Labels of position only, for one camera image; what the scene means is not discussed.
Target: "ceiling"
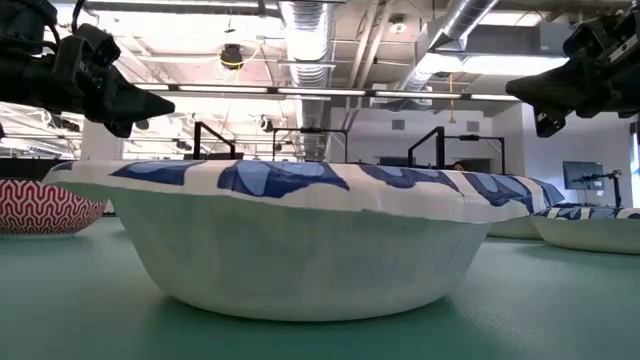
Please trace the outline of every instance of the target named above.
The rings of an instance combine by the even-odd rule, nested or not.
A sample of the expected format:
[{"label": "ceiling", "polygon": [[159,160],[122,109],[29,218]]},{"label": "ceiling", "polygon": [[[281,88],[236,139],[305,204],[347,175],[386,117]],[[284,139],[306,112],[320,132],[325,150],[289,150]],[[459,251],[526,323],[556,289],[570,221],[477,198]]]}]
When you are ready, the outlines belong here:
[{"label": "ceiling", "polygon": [[[444,13],[446,0],[420,1],[396,0],[392,13],[403,14],[406,30],[394,34],[385,30],[376,51],[377,63],[372,65],[366,77],[365,87],[373,84],[390,84],[402,78],[414,63],[414,42],[421,24]],[[59,13],[59,32],[69,34],[73,1],[53,0]],[[332,61],[335,68],[331,74],[331,87],[344,87],[348,82],[352,63],[358,47],[359,23],[369,0],[349,0],[335,10],[332,41]],[[612,7],[625,7],[620,1],[501,1],[482,21],[488,25],[535,26],[543,17],[554,17],[554,21],[567,21],[573,14],[583,17]],[[180,83],[180,84],[225,84],[225,85],[290,85],[289,69],[278,64],[287,58],[284,29],[280,19],[258,18],[241,14],[193,14],[131,11],[118,4],[102,4],[99,10],[88,1],[87,11],[80,22],[88,22],[113,34],[122,50],[117,62],[125,77],[134,83]],[[242,53],[251,58],[241,71],[228,71],[218,61],[224,44],[240,44]],[[506,76],[455,73],[452,79],[432,77],[428,86],[434,90],[456,92],[504,93],[504,84],[511,79]],[[176,113],[151,121],[147,131],[135,130],[133,138],[144,137],[180,138],[187,140],[193,135],[194,119],[205,121],[225,137],[235,138],[241,144],[240,151],[256,156],[270,154],[271,135],[259,129],[261,116],[274,120],[277,126],[295,127],[294,100],[264,99],[212,99],[174,98]],[[500,110],[491,102],[457,102],[460,110],[482,110],[485,114]],[[449,101],[434,101],[432,110],[449,109]],[[79,136],[47,125],[48,115],[38,109],[21,106],[2,106],[0,119],[9,134]],[[82,117],[69,115],[68,121],[82,127]],[[285,145],[283,157],[294,157],[299,152],[295,144],[297,135],[288,135],[293,145]],[[57,149],[69,156],[78,156],[80,140],[39,139],[34,142],[46,149]],[[208,143],[211,151],[224,151],[220,143]],[[9,146],[0,147],[0,155],[7,155]],[[127,141],[125,157],[181,157],[188,152],[179,149],[175,141]]]}]

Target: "table surface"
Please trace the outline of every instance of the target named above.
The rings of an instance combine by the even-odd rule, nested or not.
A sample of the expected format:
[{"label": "table surface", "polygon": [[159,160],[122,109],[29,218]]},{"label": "table surface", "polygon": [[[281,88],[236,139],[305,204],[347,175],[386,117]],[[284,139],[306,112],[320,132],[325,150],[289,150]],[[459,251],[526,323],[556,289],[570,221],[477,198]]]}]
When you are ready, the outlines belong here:
[{"label": "table surface", "polygon": [[450,296],[323,324],[244,320],[164,295],[116,218],[0,240],[0,359],[637,359],[640,256],[487,240]]}]

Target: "wall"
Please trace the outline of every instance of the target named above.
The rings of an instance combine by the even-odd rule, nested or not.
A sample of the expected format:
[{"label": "wall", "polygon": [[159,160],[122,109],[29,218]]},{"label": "wall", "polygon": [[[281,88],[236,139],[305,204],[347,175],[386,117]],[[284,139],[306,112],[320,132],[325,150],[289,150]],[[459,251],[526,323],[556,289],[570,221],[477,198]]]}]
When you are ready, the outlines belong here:
[{"label": "wall", "polygon": [[[331,111],[332,127],[342,125],[345,111],[333,108]],[[386,110],[363,109],[359,112],[349,133],[349,161],[363,161],[376,164],[380,156],[406,157],[407,150],[416,141],[436,126],[444,126],[447,135],[468,134],[467,121],[479,121],[478,135],[491,136],[491,119],[487,119],[480,111],[456,111],[456,123],[452,124],[450,112],[433,114],[429,111],[401,111],[393,113]],[[405,130],[391,130],[392,119],[404,119]],[[500,167],[500,154],[485,141],[461,142],[450,139],[445,144],[446,163],[465,158],[493,159],[495,169]],[[415,152],[416,163],[435,164],[435,139],[429,139]],[[344,148],[335,139],[331,139],[328,149],[328,161],[343,162]]]},{"label": "wall", "polygon": [[497,136],[505,136],[507,169],[517,175],[546,181],[555,185],[569,202],[614,204],[613,183],[605,183],[602,196],[596,192],[564,189],[563,161],[596,161],[605,172],[620,169],[620,193],[624,206],[632,206],[631,136],[629,120],[619,119],[615,113],[603,113],[593,119],[567,116],[567,125],[553,136],[543,139],[535,132],[533,109],[518,104],[494,118]]}]

